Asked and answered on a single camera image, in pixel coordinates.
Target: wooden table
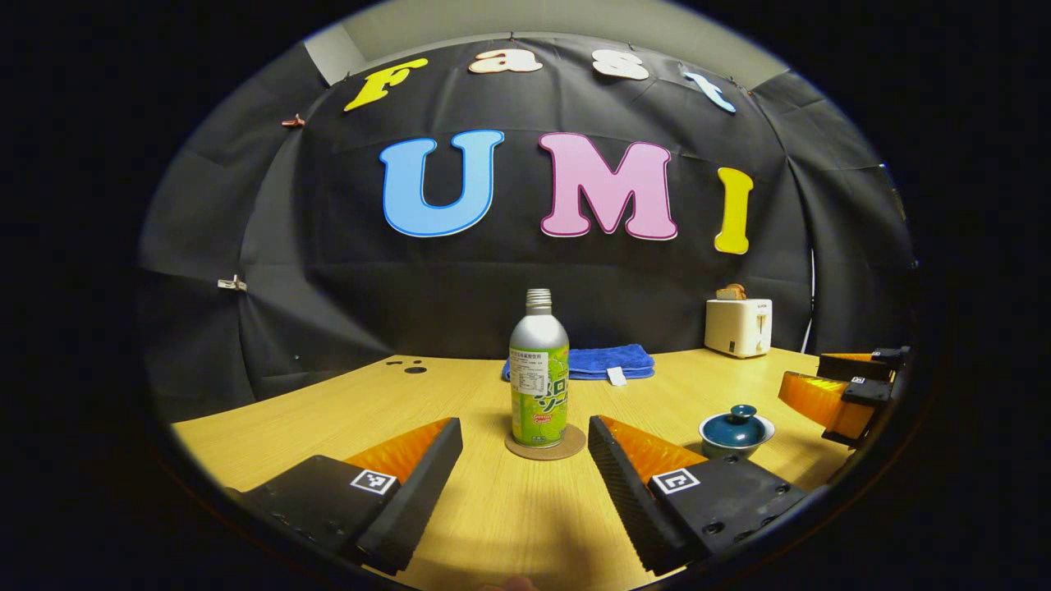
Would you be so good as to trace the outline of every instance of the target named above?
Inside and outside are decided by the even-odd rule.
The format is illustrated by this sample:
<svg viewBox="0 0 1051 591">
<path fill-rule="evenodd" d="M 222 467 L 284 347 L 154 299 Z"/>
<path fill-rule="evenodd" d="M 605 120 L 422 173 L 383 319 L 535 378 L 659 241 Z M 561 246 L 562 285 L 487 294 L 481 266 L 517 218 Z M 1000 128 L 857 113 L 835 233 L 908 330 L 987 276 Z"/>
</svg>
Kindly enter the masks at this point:
<svg viewBox="0 0 1051 591">
<path fill-rule="evenodd" d="M 751 456 L 775 474 L 810 490 L 846 461 L 846 446 L 821 439 L 820 425 L 777 398 L 786 370 L 812 375 L 818 358 L 779 349 L 747 360 L 707 349 L 653 356 L 656 375 L 626 386 L 572 381 L 570 423 L 586 432 L 591 415 L 606 414 L 699 452 L 701 421 L 744 403 L 777 427 Z M 388 365 L 393 361 L 403 363 Z M 522 574 L 542 591 L 621 591 L 660 578 L 642 569 L 586 449 L 535 462 L 504 448 L 511 401 L 502 363 L 394 355 L 173 429 L 215 481 L 248 490 L 311 455 L 342 460 L 458 416 L 463 452 L 396 580 L 473 591 Z M 405 372 L 414 366 L 427 371 Z"/>
</svg>

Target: pink letter m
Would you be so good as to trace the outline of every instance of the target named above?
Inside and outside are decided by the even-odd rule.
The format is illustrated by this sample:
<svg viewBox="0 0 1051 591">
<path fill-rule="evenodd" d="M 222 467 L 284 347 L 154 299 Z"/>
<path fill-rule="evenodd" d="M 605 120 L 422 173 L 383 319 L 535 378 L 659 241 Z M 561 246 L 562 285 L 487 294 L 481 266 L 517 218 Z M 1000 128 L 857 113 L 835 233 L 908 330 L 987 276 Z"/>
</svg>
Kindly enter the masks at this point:
<svg viewBox="0 0 1051 591">
<path fill-rule="evenodd" d="M 580 215 L 581 190 L 605 233 L 617 229 L 633 195 L 635 213 L 624 224 L 627 233 L 643 240 L 672 240 L 679 233 L 667 200 L 665 166 L 672 154 L 666 149 L 636 142 L 611 172 L 591 140 L 579 134 L 547 134 L 540 145 L 551 152 L 554 171 L 551 215 L 540 222 L 543 233 L 588 233 L 591 222 Z"/>
</svg>

